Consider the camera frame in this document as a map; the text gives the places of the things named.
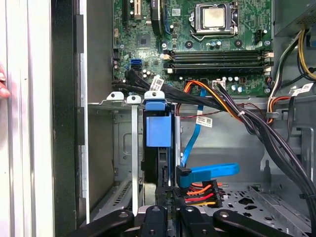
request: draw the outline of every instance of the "white label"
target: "white label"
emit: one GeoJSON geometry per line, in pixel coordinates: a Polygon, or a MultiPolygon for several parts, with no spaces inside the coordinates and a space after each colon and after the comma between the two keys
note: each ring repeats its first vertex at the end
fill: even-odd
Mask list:
{"type": "Polygon", "coordinates": [[[197,117],[197,124],[205,126],[205,127],[212,127],[213,126],[213,119],[208,118],[208,117],[204,117],[204,116],[200,116],[197,117]]]}
{"type": "Polygon", "coordinates": [[[301,90],[302,89],[296,89],[294,93],[292,94],[292,96],[297,96],[301,92],[301,90]]]}
{"type": "Polygon", "coordinates": [[[312,88],[312,86],[314,85],[314,83],[308,83],[306,85],[304,85],[300,91],[300,93],[305,93],[305,92],[309,92],[312,88]]]}
{"type": "Polygon", "coordinates": [[[297,96],[298,94],[309,92],[313,85],[314,83],[308,83],[304,85],[302,88],[296,89],[294,93],[292,94],[292,96],[297,96]]]}
{"type": "Polygon", "coordinates": [[[164,83],[163,79],[154,77],[149,90],[161,90],[163,83],[164,83]]]}
{"type": "Polygon", "coordinates": [[[172,9],[172,16],[181,16],[181,9],[173,8],[172,9]]]}

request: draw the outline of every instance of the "yellow wire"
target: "yellow wire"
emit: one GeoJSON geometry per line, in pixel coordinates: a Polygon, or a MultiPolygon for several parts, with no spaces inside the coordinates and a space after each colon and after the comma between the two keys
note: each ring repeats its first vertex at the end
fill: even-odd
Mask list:
{"type": "Polygon", "coordinates": [[[302,33],[299,37],[299,41],[298,41],[298,43],[299,43],[299,49],[298,49],[299,57],[301,60],[301,64],[304,68],[304,71],[306,71],[310,77],[312,77],[313,79],[316,80],[316,75],[311,73],[311,71],[308,69],[306,62],[305,62],[305,56],[304,56],[304,34],[305,34],[305,31],[306,30],[302,31],[302,33]]]}
{"type": "Polygon", "coordinates": [[[202,203],[195,203],[195,204],[190,204],[190,206],[203,206],[203,205],[215,205],[216,202],[214,201],[209,201],[209,202],[202,202],[202,203]]]}

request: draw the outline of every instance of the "red wire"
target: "red wire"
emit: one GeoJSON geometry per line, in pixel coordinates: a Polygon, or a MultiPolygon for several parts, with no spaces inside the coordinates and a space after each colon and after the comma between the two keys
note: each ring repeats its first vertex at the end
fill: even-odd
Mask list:
{"type": "Polygon", "coordinates": [[[211,193],[211,194],[209,194],[209,195],[207,195],[207,196],[205,196],[205,197],[187,198],[187,199],[185,199],[185,201],[203,201],[203,200],[206,200],[206,199],[210,198],[210,197],[213,196],[213,195],[214,195],[214,194],[211,193]]]}

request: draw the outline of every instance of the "black clamp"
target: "black clamp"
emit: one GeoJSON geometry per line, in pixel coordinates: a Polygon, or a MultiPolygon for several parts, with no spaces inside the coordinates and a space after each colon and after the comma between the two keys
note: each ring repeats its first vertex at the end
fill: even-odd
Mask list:
{"type": "Polygon", "coordinates": [[[316,199],[316,195],[300,194],[301,199],[316,199]]]}

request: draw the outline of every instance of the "black wire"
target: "black wire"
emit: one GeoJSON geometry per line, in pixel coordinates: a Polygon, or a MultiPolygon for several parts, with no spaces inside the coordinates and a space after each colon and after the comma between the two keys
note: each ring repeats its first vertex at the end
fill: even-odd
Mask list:
{"type": "Polygon", "coordinates": [[[288,104],[288,111],[287,111],[287,139],[286,142],[290,141],[290,137],[293,130],[293,123],[294,123],[294,114],[295,114],[295,98],[296,96],[292,96],[290,102],[288,104]]]}

